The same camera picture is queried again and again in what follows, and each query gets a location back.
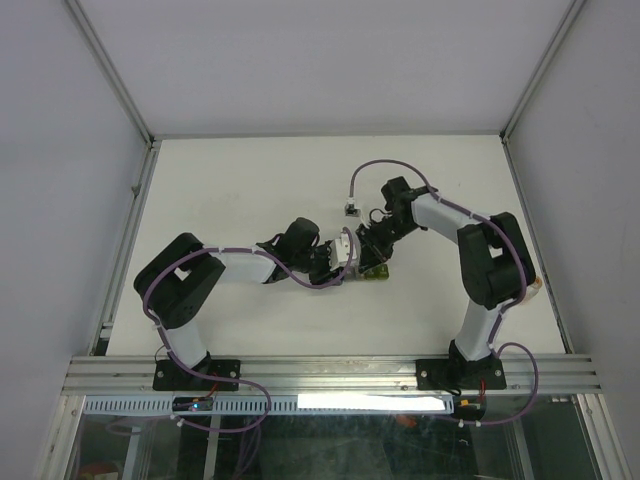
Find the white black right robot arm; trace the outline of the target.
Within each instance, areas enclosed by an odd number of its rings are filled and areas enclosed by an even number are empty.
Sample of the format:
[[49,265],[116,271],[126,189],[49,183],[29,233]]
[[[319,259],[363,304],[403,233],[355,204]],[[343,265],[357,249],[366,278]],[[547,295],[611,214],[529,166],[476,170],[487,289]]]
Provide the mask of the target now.
[[442,197],[429,186],[412,188],[402,177],[381,189],[382,219],[356,230],[358,270],[365,273],[390,260],[394,245],[417,231],[432,231],[458,248],[461,279],[469,303],[462,327],[446,358],[416,363],[421,390],[451,394],[486,387],[502,390],[502,363],[494,343],[508,310],[523,299],[536,271],[516,217],[482,216]]

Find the clear glass pill bottle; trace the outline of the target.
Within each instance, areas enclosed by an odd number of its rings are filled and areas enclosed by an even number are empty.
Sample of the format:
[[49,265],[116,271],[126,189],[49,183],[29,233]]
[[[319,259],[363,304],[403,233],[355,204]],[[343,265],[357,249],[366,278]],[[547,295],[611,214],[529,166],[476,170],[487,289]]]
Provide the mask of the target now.
[[543,281],[542,279],[537,276],[534,281],[527,286],[525,295],[521,301],[522,304],[526,304],[529,301],[531,301],[538,293],[539,291],[542,289],[543,287]]

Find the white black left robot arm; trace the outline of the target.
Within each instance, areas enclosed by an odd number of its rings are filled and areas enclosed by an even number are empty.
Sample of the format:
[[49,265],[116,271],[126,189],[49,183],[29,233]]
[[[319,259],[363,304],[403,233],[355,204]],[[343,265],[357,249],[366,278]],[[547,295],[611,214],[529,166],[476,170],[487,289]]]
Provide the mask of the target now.
[[178,235],[135,277],[143,312],[154,323],[168,358],[156,365],[156,390],[234,391],[238,376],[204,346],[195,321],[215,286],[269,285],[291,279],[320,290],[342,283],[357,252],[352,232],[324,243],[319,227],[299,217],[283,233],[250,247],[207,247],[194,234]]

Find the weekly pill organizer strip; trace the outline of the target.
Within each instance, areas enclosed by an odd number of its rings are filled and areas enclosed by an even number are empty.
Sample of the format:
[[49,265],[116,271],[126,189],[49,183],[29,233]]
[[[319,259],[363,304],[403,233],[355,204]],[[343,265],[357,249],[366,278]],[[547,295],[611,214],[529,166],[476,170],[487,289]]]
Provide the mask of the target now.
[[389,268],[386,264],[381,264],[360,272],[353,267],[345,276],[346,281],[386,281],[390,277]]

